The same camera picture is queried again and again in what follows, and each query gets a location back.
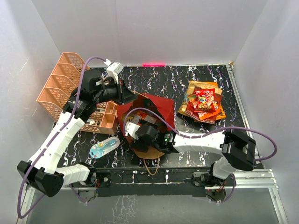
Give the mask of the red brown paper bag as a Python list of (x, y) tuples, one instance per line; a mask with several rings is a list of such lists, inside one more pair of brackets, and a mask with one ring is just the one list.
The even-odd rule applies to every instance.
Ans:
[[(138, 111), (140, 108), (149, 109), (150, 113), (158, 114), (163, 120), (165, 120), (172, 128), (175, 127), (174, 125), (174, 101), (168, 98), (163, 98), (159, 96), (150, 95), (147, 93), (138, 93), (133, 92), (136, 96), (136, 99), (130, 103), (125, 105), (118, 105), (117, 106), (117, 119), (120, 124), (120, 129), (123, 134), (124, 131), (124, 121), (130, 121), (130, 118), (125, 118), (125, 116), (129, 114), (130, 117), (134, 116), (136, 112), (132, 112), (131, 110), (137, 109)], [(158, 150), (154, 149), (153, 147), (149, 147), (149, 149), (137, 149), (134, 146), (130, 146), (130, 148), (134, 151), (135, 155), (138, 156), (140, 159), (143, 159), (145, 163), (146, 160), (155, 160), (160, 162), (160, 158), (165, 155), (164, 152), (159, 152)]]

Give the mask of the red doritos chip bag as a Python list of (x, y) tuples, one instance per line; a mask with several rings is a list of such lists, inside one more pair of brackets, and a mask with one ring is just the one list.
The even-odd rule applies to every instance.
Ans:
[(215, 93), (215, 88), (194, 87), (187, 95), (184, 113), (197, 122), (214, 124), (221, 113), (222, 95)]

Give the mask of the orange candy bag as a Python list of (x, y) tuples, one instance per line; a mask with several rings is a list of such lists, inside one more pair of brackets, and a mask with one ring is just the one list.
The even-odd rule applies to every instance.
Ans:
[(197, 104), (196, 101), (195, 101), (196, 100), (196, 95), (191, 94), (187, 97), (187, 99), (188, 99), (188, 103), (187, 103), (185, 113), (187, 113), (188, 115), (190, 115), (191, 117), (193, 117), (197, 121), (203, 121), (207, 118), (216, 116), (220, 113), (220, 104), (221, 104), (221, 100), (222, 100), (222, 95), (215, 94), (215, 100), (218, 101), (218, 106), (219, 106), (219, 109), (216, 110), (215, 112), (196, 112), (195, 109), (194, 109), (195, 105)]
[(131, 120), (132, 123), (136, 125), (142, 125), (146, 123), (155, 124), (157, 121), (157, 118), (153, 117), (152, 114), (146, 113), (144, 111), (138, 110), (135, 115), (133, 116), (133, 119)]

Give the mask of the red skittles candy bag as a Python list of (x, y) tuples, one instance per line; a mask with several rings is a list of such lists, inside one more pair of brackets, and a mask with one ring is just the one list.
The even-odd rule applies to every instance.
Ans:
[(219, 109), (218, 101), (215, 100), (215, 88), (202, 89), (196, 87), (194, 92), (196, 95), (196, 112), (215, 112)]

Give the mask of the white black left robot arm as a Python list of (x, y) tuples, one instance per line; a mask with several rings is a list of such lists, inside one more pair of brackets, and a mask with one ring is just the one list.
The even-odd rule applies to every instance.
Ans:
[(48, 197), (56, 195), (64, 185), (82, 182), (92, 186), (96, 182), (95, 169), (84, 163), (58, 168), (65, 149), (76, 133), (96, 111), (97, 104), (114, 101), (125, 105), (137, 99), (119, 78), (101, 78), (97, 71), (82, 71), (79, 85), (63, 107), (51, 133), (28, 160), (20, 161), (17, 170), (26, 183)]

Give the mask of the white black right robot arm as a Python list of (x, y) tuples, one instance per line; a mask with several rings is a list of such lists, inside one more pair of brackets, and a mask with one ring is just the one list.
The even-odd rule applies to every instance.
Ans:
[(128, 122), (125, 134), (132, 138), (131, 147), (148, 154), (154, 149), (160, 153), (206, 152), (220, 155), (207, 173), (195, 173), (195, 186), (213, 187), (224, 184), (235, 171), (252, 171), (255, 165), (256, 142), (247, 134), (229, 129), (208, 136), (175, 131), (161, 132), (153, 124), (137, 125)]

